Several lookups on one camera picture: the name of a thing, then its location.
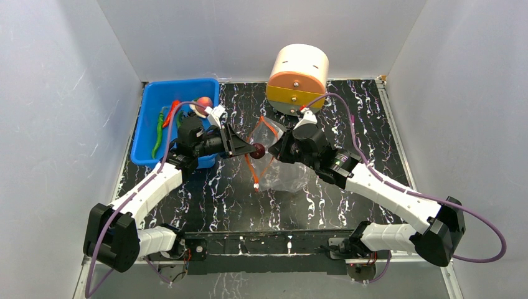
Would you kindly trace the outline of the dark red fig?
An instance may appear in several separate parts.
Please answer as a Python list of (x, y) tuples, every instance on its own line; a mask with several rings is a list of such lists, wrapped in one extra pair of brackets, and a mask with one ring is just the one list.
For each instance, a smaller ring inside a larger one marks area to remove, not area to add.
[(262, 144), (254, 143), (252, 146), (255, 148), (255, 150), (250, 153), (250, 156), (253, 159), (261, 159), (264, 157), (264, 155), (266, 155), (266, 149)]

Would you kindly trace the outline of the clear zip top bag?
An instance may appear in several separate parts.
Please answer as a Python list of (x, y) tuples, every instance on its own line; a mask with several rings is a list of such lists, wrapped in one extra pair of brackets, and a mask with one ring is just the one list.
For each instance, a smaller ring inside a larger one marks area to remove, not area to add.
[(301, 163), (279, 162), (267, 151), (285, 131), (283, 125), (262, 115), (247, 138), (247, 142), (251, 145), (260, 143), (266, 149), (266, 155), (261, 159), (253, 159), (250, 154), (245, 155), (245, 161), (252, 175), (253, 188), (256, 191), (271, 189), (295, 193), (310, 181), (310, 169), (307, 166)]

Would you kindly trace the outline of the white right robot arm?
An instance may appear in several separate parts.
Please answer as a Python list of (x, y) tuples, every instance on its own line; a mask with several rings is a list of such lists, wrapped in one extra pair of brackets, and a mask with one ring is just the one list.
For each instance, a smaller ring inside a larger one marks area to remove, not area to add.
[(278, 161), (301, 163), (323, 181), (364, 196), (404, 220), (404, 224), (363, 222), (350, 236), (352, 253), (366, 258), (379, 250), (416, 253), (427, 262), (445, 267), (465, 233), (460, 202), (440, 202), (371, 171), (358, 155), (333, 147), (315, 124), (287, 130), (268, 149)]

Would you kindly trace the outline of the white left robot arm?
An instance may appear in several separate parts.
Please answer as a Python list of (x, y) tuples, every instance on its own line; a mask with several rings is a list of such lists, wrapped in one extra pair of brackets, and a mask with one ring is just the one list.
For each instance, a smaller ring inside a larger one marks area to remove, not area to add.
[(151, 254), (180, 259), (186, 243), (177, 228), (162, 224), (140, 229), (139, 225), (161, 199), (189, 179), (199, 158), (212, 154), (223, 159), (249, 154), (259, 159), (265, 147), (243, 140), (229, 124), (205, 129), (198, 117), (185, 118), (169, 144), (166, 158), (161, 158), (138, 185), (113, 204), (97, 204), (91, 209), (83, 253), (121, 273)]

